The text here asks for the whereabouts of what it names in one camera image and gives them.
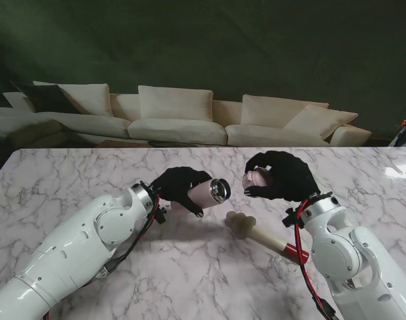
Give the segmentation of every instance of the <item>black cable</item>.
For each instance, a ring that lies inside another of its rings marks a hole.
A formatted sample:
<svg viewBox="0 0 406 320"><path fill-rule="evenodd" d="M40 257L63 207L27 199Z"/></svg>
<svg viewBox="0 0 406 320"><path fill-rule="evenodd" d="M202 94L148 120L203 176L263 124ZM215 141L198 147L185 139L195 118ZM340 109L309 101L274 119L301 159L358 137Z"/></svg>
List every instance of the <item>black cable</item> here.
<svg viewBox="0 0 406 320"><path fill-rule="evenodd" d="M295 242L296 242L296 250L297 250L297 256L299 260L299 266L302 272L302 276L305 280L305 284L312 295L312 299L315 302L315 305L317 306L317 310L323 315L323 317L326 320L333 320L333 317L335 316L335 310L330 306L330 304L320 298L318 296L317 292L315 291L314 287L312 286L308 274L305 270L305 265L303 263L303 256L302 256L302 243L301 243L301 235L299 232L299 218L302 214L302 211L304 210L306 204L308 204L309 200L305 200L302 202L300 208L298 208L297 213L296 213L296 221L295 221Z"/></svg>
<svg viewBox="0 0 406 320"><path fill-rule="evenodd" d="M121 256L111 259L108 262L106 262L106 264L104 265L104 267L106 268L106 270L108 271L108 273L113 272L114 270L116 270L116 268L118 268L119 264L121 262L123 262L124 260L126 260L126 258L129 256L129 254L132 252L132 250L136 247L137 243L139 242L139 240L144 236L144 234L146 234L146 232L148 231L148 229L150 228L150 226L152 226L152 223L154 222L154 218L155 218L155 214L158 210L158 206L159 206L159 197L157 196L157 200L154 204L154 207L152 209L152 211L148 214L147 216L147 220L144 224L144 226L142 227L142 229L140 230L139 234L137 235L136 239L133 241L133 243L131 244L130 248L128 248L128 250Z"/></svg>

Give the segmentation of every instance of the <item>white marble surface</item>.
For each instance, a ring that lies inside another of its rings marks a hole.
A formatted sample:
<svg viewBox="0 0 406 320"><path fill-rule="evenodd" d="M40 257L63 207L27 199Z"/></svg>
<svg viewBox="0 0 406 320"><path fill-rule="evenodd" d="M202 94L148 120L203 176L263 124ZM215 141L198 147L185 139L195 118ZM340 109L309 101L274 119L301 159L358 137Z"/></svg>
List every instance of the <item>white marble surface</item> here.
<svg viewBox="0 0 406 320"><path fill-rule="evenodd" d="M230 201L154 224L120 268L66 297L52 319L321 319L298 266L224 227L229 210L257 218L293 242L281 223L289 204L243 194L245 162L261 148L28 149L0 172L0 285L39 242L92 198L187 165L232 185ZM308 162L320 190L362 214L406 273L406 148L282 148ZM302 232L310 247L308 233ZM327 286L312 266L317 290Z"/></svg>

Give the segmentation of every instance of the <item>pink bottle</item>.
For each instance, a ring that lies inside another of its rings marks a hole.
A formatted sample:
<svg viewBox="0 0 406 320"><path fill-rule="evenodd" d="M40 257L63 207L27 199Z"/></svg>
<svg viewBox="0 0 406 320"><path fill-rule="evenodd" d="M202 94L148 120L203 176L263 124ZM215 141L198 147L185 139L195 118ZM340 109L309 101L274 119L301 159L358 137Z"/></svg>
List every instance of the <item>pink bottle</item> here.
<svg viewBox="0 0 406 320"><path fill-rule="evenodd" d="M200 208L208 208L214 205L220 205L231 196L231 188L224 179L212 179L196 185L188 191L189 198ZM188 213L181 204L172 201L171 209L176 213Z"/></svg>

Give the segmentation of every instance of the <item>sofa armrest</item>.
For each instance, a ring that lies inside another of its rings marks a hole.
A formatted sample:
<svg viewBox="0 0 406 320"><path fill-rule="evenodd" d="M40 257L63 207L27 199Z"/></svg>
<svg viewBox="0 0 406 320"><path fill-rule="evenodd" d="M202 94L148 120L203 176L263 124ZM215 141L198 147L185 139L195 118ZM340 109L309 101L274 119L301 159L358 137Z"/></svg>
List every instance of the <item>sofa armrest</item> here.
<svg viewBox="0 0 406 320"><path fill-rule="evenodd" d="M0 113L0 143L18 149L62 130L61 124L38 114Z"/></svg>
<svg viewBox="0 0 406 320"><path fill-rule="evenodd" d="M343 125L334 132L330 145L333 147L360 147L364 145L370 135L370 131L352 125Z"/></svg>

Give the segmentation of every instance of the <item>red cable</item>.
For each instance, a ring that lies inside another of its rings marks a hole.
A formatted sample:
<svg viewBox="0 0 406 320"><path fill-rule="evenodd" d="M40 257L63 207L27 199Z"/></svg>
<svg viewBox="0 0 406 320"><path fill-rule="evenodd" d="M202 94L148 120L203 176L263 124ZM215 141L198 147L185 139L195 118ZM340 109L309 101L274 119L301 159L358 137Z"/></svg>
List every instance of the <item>red cable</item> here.
<svg viewBox="0 0 406 320"><path fill-rule="evenodd" d="M299 265L301 267L302 270L302 276L312 294L312 296L314 296L314 299L316 301L316 304L320 307L320 309L322 310L322 314L324 316L324 318L326 318L327 320L330 320L330 317L326 314L324 308L323 308L323 304L317 294L317 292L315 291L314 287L312 286L311 281L309 280L308 274L305 270L304 267L304 262L303 262L303 256L302 256L302 243L301 243L301 234L300 234L300 230L299 230L299 223L298 220L301 217L301 214L306 206L306 204L308 203L308 199L306 199L300 206L300 208L298 209L297 213L296 213L296 222L295 222L295 242L296 242L296 250L297 250L297 257L299 260Z"/></svg>

